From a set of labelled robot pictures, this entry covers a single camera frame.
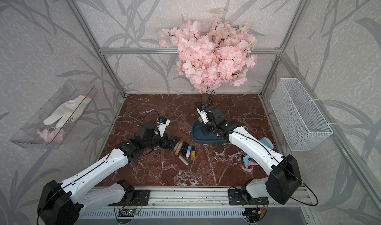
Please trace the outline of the teal plastic storage box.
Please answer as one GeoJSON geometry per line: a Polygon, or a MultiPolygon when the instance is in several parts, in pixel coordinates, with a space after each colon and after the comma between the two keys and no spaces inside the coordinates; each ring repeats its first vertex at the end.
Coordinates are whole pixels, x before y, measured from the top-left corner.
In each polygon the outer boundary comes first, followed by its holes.
{"type": "Polygon", "coordinates": [[[201,130],[201,123],[195,120],[192,124],[191,135],[195,143],[197,144],[226,144],[227,141],[223,138],[217,137],[216,134],[208,134],[205,136],[201,130]]]}

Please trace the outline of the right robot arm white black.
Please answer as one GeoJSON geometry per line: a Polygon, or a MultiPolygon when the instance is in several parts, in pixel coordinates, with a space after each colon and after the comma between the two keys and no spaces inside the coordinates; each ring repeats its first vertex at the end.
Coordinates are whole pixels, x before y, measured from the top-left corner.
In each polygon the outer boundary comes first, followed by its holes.
{"type": "Polygon", "coordinates": [[[252,179],[241,187],[245,203],[270,197],[281,205],[286,204],[302,184],[297,160],[265,146],[235,120],[227,120],[216,105],[200,105],[197,112],[204,134],[213,133],[240,148],[267,174],[266,178],[252,179]]]}

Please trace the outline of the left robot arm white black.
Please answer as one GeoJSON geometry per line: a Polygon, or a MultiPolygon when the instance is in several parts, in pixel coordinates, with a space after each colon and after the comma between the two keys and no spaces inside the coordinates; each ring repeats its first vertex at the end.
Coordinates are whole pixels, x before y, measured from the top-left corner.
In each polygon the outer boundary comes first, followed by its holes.
{"type": "Polygon", "coordinates": [[[73,225],[84,215],[104,206],[128,205],[138,199],[135,188],[125,180],[96,192],[91,189],[113,172],[143,155],[146,149],[172,150],[180,138],[165,130],[170,121],[139,124],[131,139],[116,145],[106,156],[83,171],[58,183],[47,183],[37,207],[37,220],[46,225],[73,225]]]}

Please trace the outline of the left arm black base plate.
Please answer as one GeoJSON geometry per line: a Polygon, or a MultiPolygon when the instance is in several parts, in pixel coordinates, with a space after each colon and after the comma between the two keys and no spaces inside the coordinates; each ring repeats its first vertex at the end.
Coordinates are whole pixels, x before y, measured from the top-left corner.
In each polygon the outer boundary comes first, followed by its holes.
{"type": "Polygon", "coordinates": [[[120,202],[109,204],[108,206],[147,206],[150,198],[150,192],[150,190],[138,189],[134,192],[129,192],[120,202]]]}

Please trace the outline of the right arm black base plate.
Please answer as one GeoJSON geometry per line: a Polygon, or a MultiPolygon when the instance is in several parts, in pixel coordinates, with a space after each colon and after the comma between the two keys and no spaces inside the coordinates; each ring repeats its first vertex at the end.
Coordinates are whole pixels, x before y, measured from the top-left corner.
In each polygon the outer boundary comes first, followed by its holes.
{"type": "Polygon", "coordinates": [[[228,199],[229,205],[256,205],[256,206],[267,206],[269,200],[267,197],[252,198],[248,192],[231,186],[228,189],[228,199]]]}

